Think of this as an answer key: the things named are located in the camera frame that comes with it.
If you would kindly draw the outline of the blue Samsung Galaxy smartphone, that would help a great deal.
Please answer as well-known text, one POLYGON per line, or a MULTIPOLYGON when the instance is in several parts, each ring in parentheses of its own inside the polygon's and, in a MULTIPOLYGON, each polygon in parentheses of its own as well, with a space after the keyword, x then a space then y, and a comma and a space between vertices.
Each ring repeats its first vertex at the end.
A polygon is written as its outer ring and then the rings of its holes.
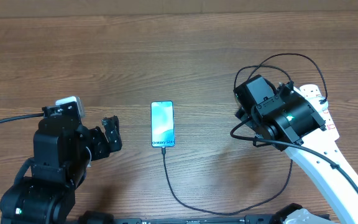
POLYGON ((151 102, 152 147, 173 147, 175 125, 172 101, 151 102))

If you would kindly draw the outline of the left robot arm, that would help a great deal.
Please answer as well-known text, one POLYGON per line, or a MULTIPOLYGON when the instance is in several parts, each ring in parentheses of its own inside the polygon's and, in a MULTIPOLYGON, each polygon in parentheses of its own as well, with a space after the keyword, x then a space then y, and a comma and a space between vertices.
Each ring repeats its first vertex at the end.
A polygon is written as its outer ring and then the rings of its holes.
POLYGON ((89 129, 81 122, 77 102, 42 111, 33 137, 34 155, 1 198, 2 223, 65 223, 91 162, 122 148, 117 116, 89 129))

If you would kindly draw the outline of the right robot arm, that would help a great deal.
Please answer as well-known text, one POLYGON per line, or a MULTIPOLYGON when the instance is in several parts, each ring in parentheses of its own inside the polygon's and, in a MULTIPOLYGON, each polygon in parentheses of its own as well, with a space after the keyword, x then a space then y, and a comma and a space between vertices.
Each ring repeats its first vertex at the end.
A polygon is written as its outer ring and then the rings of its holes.
POLYGON ((358 223, 358 175, 336 141, 328 102, 316 85, 274 86, 261 75, 234 88, 236 116, 255 132, 255 146, 272 145, 297 163, 341 223, 358 223))

